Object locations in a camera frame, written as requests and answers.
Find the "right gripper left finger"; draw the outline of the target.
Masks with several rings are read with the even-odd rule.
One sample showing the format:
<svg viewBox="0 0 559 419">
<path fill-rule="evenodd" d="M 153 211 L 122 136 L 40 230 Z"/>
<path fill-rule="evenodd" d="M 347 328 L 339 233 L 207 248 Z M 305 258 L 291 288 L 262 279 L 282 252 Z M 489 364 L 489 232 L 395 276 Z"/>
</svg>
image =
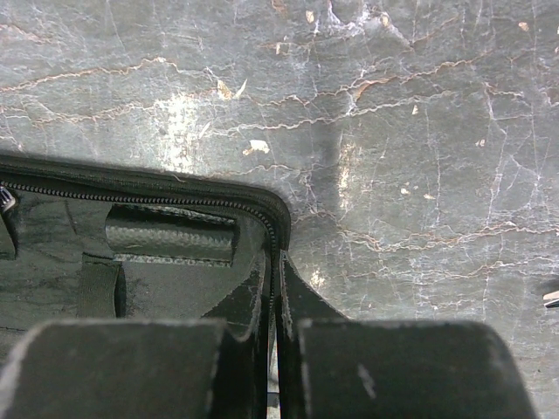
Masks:
<svg viewBox="0 0 559 419">
<path fill-rule="evenodd" d="M 263 418 L 267 258 L 215 318 L 62 319 L 33 327 L 1 374 L 4 418 Z"/>
</svg>

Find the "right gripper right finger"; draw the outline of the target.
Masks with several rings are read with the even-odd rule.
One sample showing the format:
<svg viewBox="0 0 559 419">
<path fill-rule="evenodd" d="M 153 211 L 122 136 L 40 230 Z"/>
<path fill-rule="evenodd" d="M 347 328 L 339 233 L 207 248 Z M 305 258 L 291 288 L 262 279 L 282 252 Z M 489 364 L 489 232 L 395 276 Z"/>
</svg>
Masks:
<svg viewBox="0 0 559 419">
<path fill-rule="evenodd" d="M 284 418 L 533 418 L 507 345 L 475 321 L 351 320 L 278 262 Z"/>
</svg>

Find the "black tool case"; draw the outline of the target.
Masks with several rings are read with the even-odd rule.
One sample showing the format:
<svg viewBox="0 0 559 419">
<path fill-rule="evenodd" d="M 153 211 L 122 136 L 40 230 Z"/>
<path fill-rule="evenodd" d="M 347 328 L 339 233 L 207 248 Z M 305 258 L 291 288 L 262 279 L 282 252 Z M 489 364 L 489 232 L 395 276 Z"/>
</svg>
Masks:
<svg viewBox="0 0 559 419">
<path fill-rule="evenodd" d="M 267 258 L 267 366 L 274 282 L 291 219 L 274 193 L 236 183 L 1 159 L 1 185 L 17 197 L 1 220 L 1 288 L 59 282 L 81 318 L 127 317 L 127 278 L 179 298 L 169 317 L 217 316 L 217 306 Z"/>
</svg>

